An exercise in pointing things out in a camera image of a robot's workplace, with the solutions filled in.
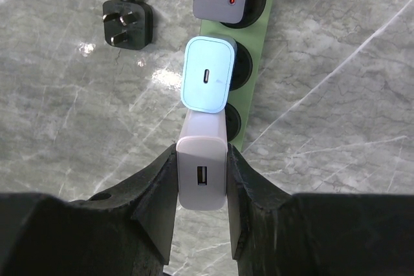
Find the green power strip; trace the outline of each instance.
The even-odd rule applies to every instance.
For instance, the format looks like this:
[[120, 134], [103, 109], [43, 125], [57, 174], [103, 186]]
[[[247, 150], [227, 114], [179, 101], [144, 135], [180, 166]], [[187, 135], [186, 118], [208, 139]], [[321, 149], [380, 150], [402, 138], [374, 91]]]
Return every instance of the green power strip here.
[[253, 71], [250, 79], [240, 89], [230, 92], [228, 103], [236, 108], [241, 117], [241, 128], [239, 134], [230, 142], [241, 151], [245, 137], [248, 113], [253, 99], [254, 85], [256, 84], [257, 72], [261, 59], [263, 45], [267, 32], [267, 25], [272, 8], [273, 0], [266, 0], [266, 7], [259, 19], [246, 28], [233, 29], [224, 26], [219, 22], [203, 20], [201, 23], [200, 35], [222, 34], [234, 38], [244, 45], [249, 51], [253, 61]]

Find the black socket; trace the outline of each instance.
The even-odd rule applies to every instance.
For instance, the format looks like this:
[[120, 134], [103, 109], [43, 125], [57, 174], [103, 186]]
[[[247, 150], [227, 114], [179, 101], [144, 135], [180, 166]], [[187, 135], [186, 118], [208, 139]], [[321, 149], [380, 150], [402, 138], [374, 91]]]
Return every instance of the black socket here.
[[250, 79], [253, 71], [253, 60], [247, 48], [237, 42], [237, 54], [230, 82], [230, 90], [240, 89]]
[[240, 133], [241, 117], [236, 108], [229, 103], [224, 108], [226, 113], [227, 141], [231, 142]]
[[246, 28], [256, 22], [266, 7], [266, 0], [246, 0], [245, 12], [240, 22], [236, 24], [222, 23], [234, 29]]

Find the gray marble tabletop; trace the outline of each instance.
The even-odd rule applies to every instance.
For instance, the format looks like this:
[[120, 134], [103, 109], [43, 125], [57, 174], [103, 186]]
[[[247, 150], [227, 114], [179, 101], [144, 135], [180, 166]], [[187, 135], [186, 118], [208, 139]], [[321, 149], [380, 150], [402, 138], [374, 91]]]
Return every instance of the gray marble tabletop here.
[[[106, 0], [0, 0], [0, 191], [88, 198], [180, 132], [192, 0], [154, 43], [104, 41]], [[289, 193], [413, 193], [414, 0], [274, 0], [243, 155]], [[177, 208], [176, 276], [237, 275], [227, 210]]]

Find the plug prong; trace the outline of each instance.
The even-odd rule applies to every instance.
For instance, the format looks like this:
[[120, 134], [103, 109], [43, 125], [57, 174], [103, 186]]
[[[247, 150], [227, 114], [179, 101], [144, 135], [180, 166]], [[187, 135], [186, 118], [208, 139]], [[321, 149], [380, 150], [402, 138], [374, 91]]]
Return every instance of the plug prong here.
[[119, 18], [120, 18], [120, 14], [117, 12], [114, 12], [114, 13], [105, 14], [102, 17], [102, 21], [109, 22], [109, 21], [112, 21], [113, 19], [119, 19]]
[[121, 42], [124, 42], [128, 39], [127, 32], [121, 32], [113, 37], [111, 37], [111, 44], [117, 46]]
[[132, 24], [132, 23], [137, 22], [138, 21], [138, 18], [137, 18], [137, 16], [133, 12], [130, 12], [130, 13], [124, 15], [124, 16], [121, 16], [119, 18], [119, 20], [121, 21], [121, 23], [124, 26], [127, 26], [129, 24]]

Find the white charger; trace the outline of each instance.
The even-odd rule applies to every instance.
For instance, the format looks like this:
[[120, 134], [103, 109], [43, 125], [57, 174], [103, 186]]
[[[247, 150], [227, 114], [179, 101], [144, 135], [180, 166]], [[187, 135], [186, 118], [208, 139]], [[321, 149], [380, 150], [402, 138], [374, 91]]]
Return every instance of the white charger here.
[[180, 204], [192, 210], [222, 208], [228, 152], [224, 109], [214, 114], [188, 110], [176, 150]]

